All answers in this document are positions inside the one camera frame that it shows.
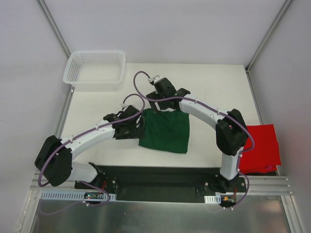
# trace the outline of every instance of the white enclosure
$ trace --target white enclosure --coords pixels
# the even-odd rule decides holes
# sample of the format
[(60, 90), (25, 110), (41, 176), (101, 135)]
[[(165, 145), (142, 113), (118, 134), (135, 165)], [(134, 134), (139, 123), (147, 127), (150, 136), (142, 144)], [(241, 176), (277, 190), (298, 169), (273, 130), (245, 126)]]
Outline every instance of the white enclosure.
[(248, 65), (284, 0), (47, 0), (70, 51), (129, 63)]
[(250, 72), (263, 122), (275, 125), (280, 172), (294, 179), (307, 232), (311, 232), (310, 24), (311, 1), (294, 1)]
[[(109, 93), (79, 93), (69, 108), (75, 93), (63, 83), (62, 77), (71, 52), (122, 50), (126, 62), (134, 64), (126, 65), (126, 86), (118, 92), (121, 94), (118, 104), (123, 95), (134, 91), (130, 78), (142, 67), (156, 74), (175, 76), (180, 87), (185, 87), (186, 78), (195, 74), (202, 86), (195, 90), (195, 82), (191, 81), (189, 86), (193, 93), (198, 91), (199, 98), (224, 108), (237, 105), (247, 115), (249, 125), (259, 124), (259, 120), (274, 124), (283, 163), (280, 174), (292, 179), (306, 232), (311, 232), (308, 198), (311, 190), (308, 174), (311, 163), (308, 147), (310, 16), (308, 0), (12, 0), (0, 3), (0, 231), (25, 233), (21, 226), (32, 221), (31, 217), (24, 218), (28, 213), (22, 211), (31, 200), (30, 186), (36, 188), (34, 161), (46, 137), (62, 134), (68, 112), (65, 133), (74, 132), (75, 125), (82, 120), (94, 120), (91, 125), (102, 117), (102, 112), (103, 115), (110, 113), (102, 111), (105, 106), (98, 101), (98, 98), (114, 98)], [(81, 113), (82, 105), (87, 113)], [(106, 106), (114, 111), (113, 104)], [(200, 128), (192, 118), (190, 121), (203, 133), (205, 128)], [(77, 131), (86, 125), (83, 121)], [(211, 147), (212, 134), (207, 133), (210, 139), (207, 144)], [(125, 165), (123, 160), (121, 163), (115, 160), (114, 146), (120, 149), (117, 143), (109, 145), (105, 159), (111, 164)], [(191, 155), (197, 155), (193, 153), (196, 148), (206, 146), (200, 139), (191, 143)], [(131, 150), (130, 159), (136, 155), (133, 148), (131, 142), (124, 148)], [(89, 161), (89, 157), (85, 157), (87, 153), (91, 154), (92, 150), (86, 151), (80, 162)], [(157, 155), (150, 154), (155, 163), (163, 165)], [(173, 165), (173, 157), (160, 156)], [(199, 162), (183, 158), (182, 166), (220, 164), (220, 158), (205, 159), (204, 155), (198, 158)], [(304, 232), (295, 205), (283, 204), (292, 233)], [(279, 204), (276, 206), (278, 211), (283, 211)], [(286, 227), (287, 223), (282, 223), (282, 228)]]

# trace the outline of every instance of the white basket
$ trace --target white basket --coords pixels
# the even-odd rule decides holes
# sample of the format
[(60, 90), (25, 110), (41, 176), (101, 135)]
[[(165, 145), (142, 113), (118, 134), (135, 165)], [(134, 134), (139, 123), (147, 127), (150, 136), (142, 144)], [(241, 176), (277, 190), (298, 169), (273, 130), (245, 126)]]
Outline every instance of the white basket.
[(70, 55), (63, 81), (75, 91), (115, 91), (123, 81), (123, 51), (76, 51)]

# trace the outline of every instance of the metal frame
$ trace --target metal frame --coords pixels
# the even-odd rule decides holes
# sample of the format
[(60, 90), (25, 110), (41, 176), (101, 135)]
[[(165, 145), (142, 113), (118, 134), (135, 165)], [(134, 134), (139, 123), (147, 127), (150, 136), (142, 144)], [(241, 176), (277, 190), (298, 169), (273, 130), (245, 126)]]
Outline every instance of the metal frame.
[(257, 58), (259, 57), (259, 55), (264, 50), (265, 46), (267, 45), (267, 42), (271, 38), (273, 32), (276, 30), (276, 27), (279, 25), (280, 21), (284, 17), (285, 13), (287, 12), (287, 10), (290, 7), (290, 5), (292, 4), (292, 2), (293, 2), (293, 0), (286, 0), (284, 2), (284, 4), (282, 5), (281, 9), (279, 10), (276, 17), (274, 18), (271, 26), (269, 27), (266, 35), (261, 40), (255, 54), (253, 55), (251, 61), (249, 62), (249, 65), (246, 67), (246, 73), (249, 73), (249, 71), (253, 67), (254, 63), (256, 62)]
[[(54, 32), (56, 39), (58, 40), (64, 54), (67, 56), (67, 58), (70, 57), (70, 50), (68, 49), (68, 46), (63, 39), (46, 3), (44, 0), (36, 0), (40, 9), (42, 10), (42, 13), (44, 14), (45, 18), (47, 19), (52, 31)], [(259, 55), (262, 53), (262, 51), (265, 49), (265, 46), (267, 42), (269, 41), (269, 38), (277, 28), (278, 24), (284, 17), (285, 13), (287, 12), (288, 8), (290, 7), (293, 0), (285, 0), (284, 4), (282, 5), (280, 11), (276, 15), (274, 21), (272, 22), (271, 26), (269, 27), (266, 35), (262, 39), (260, 45), (258, 46), (256, 52), (254, 53), (249, 65), (246, 67), (245, 72), (247, 74), (247, 78), (249, 81), (250, 89), (252, 92), (253, 100), (256, 106), (256, 111), (259, 117), (259, 121), (262, 124), (263, 119), (261, 116), (260, 106), (258, 103), (258, 99), (256, 97), (256, 93), (254, 90), (254, 87), (251, 82), (251, 78), (249, 77), (249, 71), (253, 67), (254, 63), (256, 62)], [(70, 102), (72, 99), (74, 93), (74, 88), (70, 87), (68, 89), (68, 93), (66, 96), (66, 100), (64, 102), (64, 106), (62, 109), (62, 113), (59, 117), (58, 125), (55, 129), (55, 135), (61, 136), (61, 133), (63, 131), (66, 117), (69, 111)], [(21, 227), (19, 227), (15, 232), (17, 233), (28, 233), (31, 230), (31, 225), (35, 217), (35, 211), (38, 205), (39, 198), (41, 197), (41, 190), (45, 190), (45, 192), (52, 192), (52, 191), (63, 191), (63, 192), (81, 192), (86, 190), (81, 189), (74, 189), (74, 182), (65, 182), (62, 185), (58, 187), (52, 187), (47, 186), (45, 188), (40, 188), (37, 186), (37, 177), (39, 173), (37, 172), (35, 174), (35, 177), (33, 179), (30, 192), (28, 195), (28, 201), (26, 203), (26, 207), (24, 209), (27, 209), (25, 214), (23, 214), (19, 220), (19, 223), (21, 224)], [(286, 217), (290, 226), (290, 229), (292, 233), (305, 233), (306, 230), (302, 224), (301, 216), (298, 212), (293, 190), (291, 188), (291, 185), (289, 183), (289, 179), (287, 177), (283, 176), (249, 176), (250, 179), (250, 190), (249, 195), (265, 195), (265, 196), (281, 196), (282, 202), (284, 205), (284, 211), (286, 213)]]

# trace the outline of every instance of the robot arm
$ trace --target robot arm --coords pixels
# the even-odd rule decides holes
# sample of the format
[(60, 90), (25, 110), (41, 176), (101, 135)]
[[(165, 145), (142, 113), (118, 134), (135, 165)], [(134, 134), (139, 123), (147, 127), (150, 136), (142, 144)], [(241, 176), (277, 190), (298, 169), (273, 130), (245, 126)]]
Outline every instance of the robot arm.
[(125, 119), (139, 112), (134, 106), (129, 105), (124, 111), (117, 114), (108, 114), (103, 120), (90, 127), (83, 133), (71, 135), (61, 139), (54, 135), (44, 142), (39, 155), (35, 160), (35, 166), (41, 171), (46, 160), (59, 146), (63, 146), (51, 159), (44, 170), (43, 175), (52, 186), (58, 186), (65, 181), (85, 181), (96, 187), (103, 186), (104, 173), (93, 163), (81, 164), (73, 160), (85, 150), (109, 139), (139, 138), (143, 134), (143, 118), (139, 115), (130, 120), (100, 127), (106, 123)]
[(220, 115), (219, 113), (227, 113), (235, 119), (244, 128), (246, 128), (244, 119), (241, 113), (233, 109), (232, 111), (219, 110), (218, 113), (197, 103), (198, 99), (190, 91), (180, 88), (176, 91), (175, 87), (167, 78), (162, 78), (157, 82), (149, 80), (150, 84), (155, 87), (155, 91), (148, 94), (147, 98), (160, 100), (170, 97), (184, 97), (185, 99), (173, 99), (157, 102), (149, 101), (154, 111), (165, 110), (167, 108), (177, 109), (184, 113), (188, 113), (210, 125), (216, 131), (217, 147), (222, 151), (222, 165), (220, 168), (220, 176), (214, 183), (209, 184), (209, 187), (215, 191), (225, 193), (227, 189), (234, 185), (238, 179), (238, 163), (239, 154), (248, 138), (247, 134), (234, 123), (232, 120)]
[[(155, 91), (148, 94), (151, 108), (157, 112), (168, 108), (180, 110), (191, 114), (203, 122), (210, 125), (216, 131), (216, 143), (222, 151), (222, 165), (220, 168), (220, 176), (214, 183), (210, 183), (209, 187), (214, 191), (225, 193), (227, 189), (234, 185), (238, 179), (238, 161), (239, 153), (243, 149), (247, 134), (240, 126), (246, 129), (245, 122), (241, 113), (233, 109), (232, 111), (212, 111), (212, 108), (206, 108), (202, 104), (198, 104), (197, 98), (190, 91), (180, 88), (176, 91), (174, 86), (167, 78), (162, 78), (157, 82), (150, 80), (150, 83), (155, 87)], [(171, 98), (171, 100), (162, 101), (161, 99)], [(139, 112), (134, 106), (129, 105), (124, 111), (117, 114), (108, 114), (99, 123), (78, 135), (58, 139), (55, 136), (50, 136), (46, 139), (36, 161), (35, 166), (41, 171), (52, 153), (59, 147), (61, 149), (53, 156), (46, 168), (43, 169), (43, 175), (47, 178), (52, 186), (58, 186), (66, 180), (85, 181), (96, 187), (102, 187), (104, 182), (104, 173), (93, 163), (80, 164), (73, 162), (83, 151), (95, 146), (96, 144), (115, 139), (139, 138), (143, 133), (143, 118), (140, 118), (140, 126), (137, 127), (137, 120), (140, 117), (137, 115), (132, 119), (123, 122), (115, 123), (102, 127), (103, 124), (126, 119), (134, 116)], [(220, 113), (227, 113), (230, 120)]]

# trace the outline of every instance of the wire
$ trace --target wire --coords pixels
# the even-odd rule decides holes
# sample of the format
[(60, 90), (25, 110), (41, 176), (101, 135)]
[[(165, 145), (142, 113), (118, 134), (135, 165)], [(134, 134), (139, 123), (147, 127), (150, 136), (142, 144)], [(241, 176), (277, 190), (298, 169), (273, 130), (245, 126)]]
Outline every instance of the wire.
[(144, 95), (138, 90), (137, 85), (136, 85), (136, 77), (137, 77), (140, 73), (145, 74), (149, 79), (150, 79), (150, 76), (149, 76), (149, 74), (147, 74), (145, 71), (139, 71), (139, 72), (137, 72), (137, 73), (135, 74), (135, 76), (134, 76), (134, 78), (133, 78), (133, 84), (134, 84), (135, 90), (136, 90), (137, 93), (138, 93), (141, 97), (143, 97), (145, 100), (148, 100), (148, 101), (151, 101), (151, 102), (159, 102), (159, 101), (178, 100), (178, 99), (179, 99), (179, 100), (188, 100), (188, 101), (196, 102), (196, 103), (198, 103), (198, 104), (200, 104), (200, 105), (206, 107), (207, 109), (209, 109), (209, 110), (211, 110), (211, 111), (213, 111), (213, 112), (215, 112), (215, 113), (217, 113), (217, 114), (219, 114), (219, 115), (221, 115), (221, 116), (224, 116), (224, 117), (226, 117), (226, 118), (232, 120), (235, 124), (237, 124), (237, 125), (247, 134), (247, 136), (248, 136), (248, 137), (251, 139), (251, 141), (252, 141), (252, 146), (251, 146), (250, 148), (248, 148), (248, 149), (242, 150), (242, 151), (240, 152), (240, 154), (242, 154), (242, 153), (244, 153), (244, 152), (247, 152), (247, 151), (250, 151), (250, 150), (252, 150), (252, 149), (255, 147), (255, 141), (254, 141), (252, 135), (251, 135), (251, 134), (249, 133), (249, 131), (248, 131), (243, 125), (241, 125), (236, 119), (234, 119), (233, 117), (229, 116), (228, 114), (219, 112), (218, 110), (216, 110), (216, 109), (214, 109), (214, 108), (208, 106), (207, 104), (205, 104), (205, 103), (203, 103), (203, 102), (201, 102), (201, 101), (199, 101), (199, 100), (194, 100), (194, 99), (191, 99), (191, 98), (180, 97), (180, 96), (168, 97), (168, 98), (164, 98), (164, 99), (160, 99), (160, 100), (154, 100), (154, 99), (150, 99), (150, 98), (144, 96)]
[(244, 175), (243, 173), (241, 173), (241, 172), (240, 172), (240, 169), (239, 169), (241, 154), (244, 153), (244, 152), (250, 151), (250, 150), (252, 150), (252, 149), (255, 147), (255, 141), (254, 141), (252, 135), (249, 133), (249, 131), (248, 131), (243, 125), (241, 125), (236, 119), (234, 119), (233, 117), (229, 116), (228, 114), (219, 112), (218, 110), (216, 110), (216, 109), (214, 109), (214, 108), (208, 106), (207, 104), (205, 104), (205, 103), (203, 103), (203, 102), (201, 102), (201, 101), (194, 100), (194, 99), (187, 98), (187, 97), (169, 97), (169, 98), (164, 98), (164, 99), (160, 99), (160, 100), (153, 100), (153, 99), (150, 99), (150, 98), (144, 96), (144, 95), (138, 90), (137, 85), (136, 85), (136, 77), (137, 77), (139, 74), (141, 74), (141, 73), (142, 73), (142, 74), (145, 74), (145, 75), (148, 77), (148, 79), (150, 79), (149, 74), (147, 74), (145, 71), (139, 71), (139, 72), (137, 72), (137, 73), (134, 75), (133, 84), (134, 84), (134, 88), (135, 88), (135, 90), (137, 91), (137, 93), (138, 93), (141, 97), (143, 97), (145, 100), (148, 100), (148, 101), (151, 101), (151, 102), (159, 102), (159, 101), (167, 101), (167, 100), (177, 100), (177, 99), (192, 101), (192, 102), (198, 103), (198, 104), (200, 104), (200, 105), (206, 107), (207, 109), (209, 109), (209, 110), (211, 110), (211, 111), (213, 111), (213, 112), (215, 112), (215, 113), (217, 113), (217, 114), (219, 114), (219, 115), (221, 115), (221, 116), (224, 116), (224, 117), (226, 117), (226, 118), (232, 120), (235, 124), (237, 124), (237, 125), (247, 134), (247, 136), (248, 136), (248, 137), (250, 138), (250, 140), (252, 141), (252, 146), (251, 146), (250, 148), (248, 148), (248, 149), (244, 149), (244, 150), (242, 150), (242, 151), (239, 152), (239, 154), (238, 154), (238, 161), (237, 161), (237, 168), (236, 168), (236, 169), (237, 169), (237, 172), (238, 172), (240, 175), (244, 176), (244, 177), (247, 179), (247, 189), (246, 189), (246, 192), (245, 192), (245, 194), (243, 195), (243, 197), (242, 197), (235, 205), (237, 205), (238, 203), (240, 203), (240, 202), (246, 197), (246, 195), (247, 195), (247, 193), (248, 193), (248, 190), (249, 190), (249, 179), (248, 179), (248, 177), (247, 177), (246, 175)]

